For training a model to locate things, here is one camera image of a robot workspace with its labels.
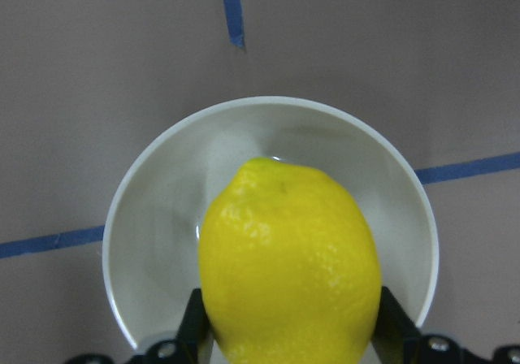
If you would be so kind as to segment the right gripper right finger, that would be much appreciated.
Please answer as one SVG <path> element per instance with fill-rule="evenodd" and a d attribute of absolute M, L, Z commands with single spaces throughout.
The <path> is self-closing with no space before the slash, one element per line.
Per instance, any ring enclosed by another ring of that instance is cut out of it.
<path fill-rule="evenodd" d="M 421 332 L 391 290 L 383 286 L 371 343 L 383 364 L 414 363 Z"/>

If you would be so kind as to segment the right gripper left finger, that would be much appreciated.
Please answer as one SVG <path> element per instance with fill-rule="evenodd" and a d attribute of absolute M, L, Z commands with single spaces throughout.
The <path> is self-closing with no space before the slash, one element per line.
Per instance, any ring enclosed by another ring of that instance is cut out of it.
<path fill-rule="evenodd" d="M 214 340 L 202 300 L 202 291 L 195 288 L 190 294 L 176 333 L 176 355 L 180 363 L 209 364 Z"/>

